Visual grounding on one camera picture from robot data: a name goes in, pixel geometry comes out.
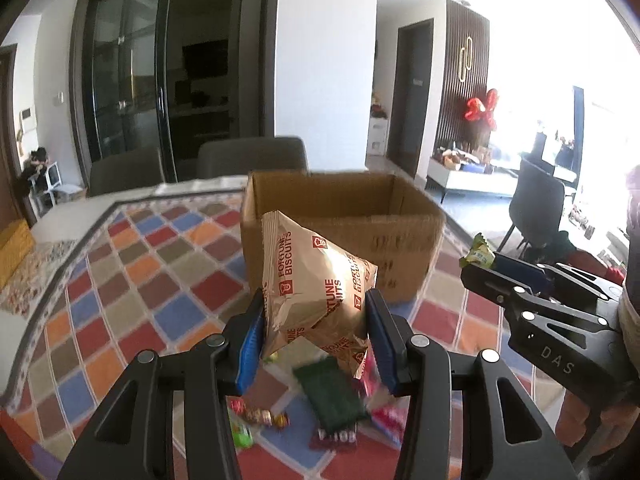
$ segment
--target cardboard box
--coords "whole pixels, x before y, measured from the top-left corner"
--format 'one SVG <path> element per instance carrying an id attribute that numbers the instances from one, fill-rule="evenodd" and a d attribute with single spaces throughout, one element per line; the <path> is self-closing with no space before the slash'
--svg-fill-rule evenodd
<path id="1" fill-rule="evenodd" d="M 15 220 L 0 232 L 0 289 L 6 285 L 35 243 L 26 220 Z"/>
<path id="2" fill-rule="evenodd" d="M 389 302 L 411 300 L 420 289 L 445 222 L 441 209 L 399 176 L 252 173 L 241 219 L 242 248 L 252 290 L 262 281 L 260 218 L 274 210 L 376 264 L 376 286 Z"/>

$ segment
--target white cabinet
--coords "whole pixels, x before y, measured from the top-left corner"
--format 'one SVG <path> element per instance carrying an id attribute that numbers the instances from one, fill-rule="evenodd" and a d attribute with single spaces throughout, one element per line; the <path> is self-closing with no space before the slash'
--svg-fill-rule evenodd
<path id="1" fill-rule="evenodd" d="M 367 155 L 386 155 L 386 143 L 389 138 L 388 119 L 369 119 L 367 137 Z"/>

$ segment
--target person's arm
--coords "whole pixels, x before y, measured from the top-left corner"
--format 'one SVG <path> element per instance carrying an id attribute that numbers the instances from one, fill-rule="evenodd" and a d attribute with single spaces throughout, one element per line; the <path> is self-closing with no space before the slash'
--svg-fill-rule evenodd
<path id="1" fill-rule="evenodd" d="M 618 317 L 626 351 L 640 374 L 640 166 L 629 174 L 626 185 L 631 195 L 626 222 L 629 258 L 624 291 L 618 305 Z M 584 422 L 589 412 L 586 404 L 571 392 L 567 392 L 556 424 L 558 440 L 566 446 L 574 446 L 580 442 L 586 432 Z M 638 420 L 639 414 L 640 408 L 631 404 L 619 404 L 602 412 L 602 423 L 610 426 L 611 432 L 597 454 L 622 444 Z"/>

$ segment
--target shelf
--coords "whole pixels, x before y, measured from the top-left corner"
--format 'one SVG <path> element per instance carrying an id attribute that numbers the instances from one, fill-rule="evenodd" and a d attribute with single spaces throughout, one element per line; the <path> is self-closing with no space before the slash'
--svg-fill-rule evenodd
<path id="1" fill-rule="evenodd" d="M 203 106 L 200 108 L 169 108 L 169 118 L 187 117 L 201 114 L 217 114 L 220 112 L 228 112 L 229 105 Z"/>

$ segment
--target candy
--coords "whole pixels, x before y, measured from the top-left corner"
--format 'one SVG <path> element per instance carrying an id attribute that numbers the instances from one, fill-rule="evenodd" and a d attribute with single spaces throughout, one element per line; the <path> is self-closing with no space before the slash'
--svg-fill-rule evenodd
<path id="1" fill-rule="evenodd" d="M 242 417 L 242 419 L 249 424 L 254 424 L 256 426 L 266 426 L 267 428 L 274 426 L 278 430 L 282 430 L 290 424 L 289 415 L 287 415 L 287 413 L 273 415 L 269 410 L 248 408 L 242 399 L 230 400 L 229 409 L 236 415 Z"/>
<path id="2" fill-rule="evenodd" d="M 244 424 L 238 422 L 231 423 L 231 435 L 234 438 L 234 446 L 240 449 L 248 449 L 254 444 L 251 430 Z"/>
<path id="3" fill-rule="evenodd" d="M 468 264 L 478 264 L 485 269 L 491 269 L 494 264 L 495 254 L 489 248 L 489 244 L 482 236 L 482 233 L 478 233 L 474 237 L 474 241 L 469 249 L 469 254 L 459 259 L 460 267 L 466 267 Z"/>
<path id="4" fill-rule="evenodd" d="M 270 356 L 265 357 L 262 362 L 265 364 L 271 364 L 274 363 L 278 360 L 278 353 L 274 352 L 273 354 L 271 354 Z"/>
<path id="5" fill-rule="evenodd" d="M 243 416 L 244 412 L 246 411 L 246 404 L 242 399 L 233 399 L 231 402 L 229 402 L 229 407 L 231 408 L 232 412 L 239 416 Z"/>
<path id="6" fill-rule="evenodd" d="M 290 423 L 289 415 L 281 413 L 273 418 L 273 425 L 279 430 L 284 430 Z"/>

